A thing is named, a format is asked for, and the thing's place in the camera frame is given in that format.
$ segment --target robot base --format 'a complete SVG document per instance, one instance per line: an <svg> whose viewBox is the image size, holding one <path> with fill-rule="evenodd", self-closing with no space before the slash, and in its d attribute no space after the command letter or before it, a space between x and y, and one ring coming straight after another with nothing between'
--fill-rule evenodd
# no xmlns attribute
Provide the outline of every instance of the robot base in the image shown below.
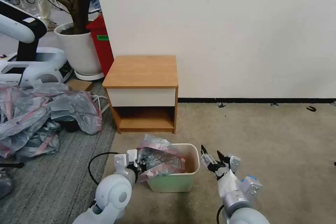
<svg viewBox="0 0 336 224"><path fill-rule="evenodd" d="M35 61L15 61L17 53L0 59L0 82L30 87L36 83L65 82L72 73L64 52L58 48L38 47Z"/></svg>

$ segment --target green plastic bin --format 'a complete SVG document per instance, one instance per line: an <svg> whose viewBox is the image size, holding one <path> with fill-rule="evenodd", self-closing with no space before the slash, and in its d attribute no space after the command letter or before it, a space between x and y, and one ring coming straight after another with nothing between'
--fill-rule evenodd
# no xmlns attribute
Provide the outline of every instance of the green plastic bin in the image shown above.
<svg viewBox="0 0 336 224"><path fill-rule="evenodd" d="M147 180L149 187L157 193L188 192L194 185L194 175L200 168L200 158L196 147L190 143L173 143L185 157L186 173L174 173Z"/></svg>

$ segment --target plant pot saucer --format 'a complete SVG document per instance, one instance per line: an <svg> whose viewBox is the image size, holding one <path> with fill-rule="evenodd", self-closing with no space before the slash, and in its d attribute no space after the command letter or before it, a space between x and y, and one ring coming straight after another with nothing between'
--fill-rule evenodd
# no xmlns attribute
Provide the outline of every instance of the plant pot saucer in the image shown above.
<svg viewBox="0 0 336 224"><path fill-rule="evenodd" d="M78 79L81 79L83 81L93 81L93 80L98 80L98 79L101 79L104 77L104 74L103 73L100 73L100 74L97 74L97 75L81 75L79 73L77 73L75 70L74 70L75 74L76 74L76 77Z"/></svg>

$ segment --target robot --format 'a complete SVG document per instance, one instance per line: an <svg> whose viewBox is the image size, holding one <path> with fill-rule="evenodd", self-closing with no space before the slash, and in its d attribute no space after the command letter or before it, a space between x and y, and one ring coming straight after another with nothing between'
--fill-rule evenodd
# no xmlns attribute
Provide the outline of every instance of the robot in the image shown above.
<svg viewBox="0 0 336 224"><path fill-rule="evenodd" d="M217 151L220 161L216 161L203 145L201 154L204 166L216 175L219 196L223 202L217 212L217 223L220 211L224 208L223 218L228 224L269 224L264 215L251 207L251 201L262 184L251 176L245 177L243 181L235 176L240 159L233 155L224 156ZM73 224L112 224L124 215L132 188L145 167L136 149L115 155L114 166L115 173L99 183L92 207L80 214Z"/></svg>
<svg viewBox="0 0 336 224"><path fill-rule="evenodd" d="M17 52L0 55L0 82L30 87L45 82L65 82L72 68L58 48L38 47L47 33L45 24L28 12L0 0L0 33L19 41Z"/></svg>

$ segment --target red trash bin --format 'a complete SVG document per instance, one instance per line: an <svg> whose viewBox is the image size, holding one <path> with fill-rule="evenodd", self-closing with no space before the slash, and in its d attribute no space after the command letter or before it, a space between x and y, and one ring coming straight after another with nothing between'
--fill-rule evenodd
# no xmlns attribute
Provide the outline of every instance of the red trash bin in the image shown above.
<svg viewBox="0 0 336 224"><path fill-rule="evenodd" d="M114 58L103 15L99 15L95 20L88 24L86 28L91 32L93 43L95 44L94 46L101 65L101 70L104 76L106 76Z"/></svg>

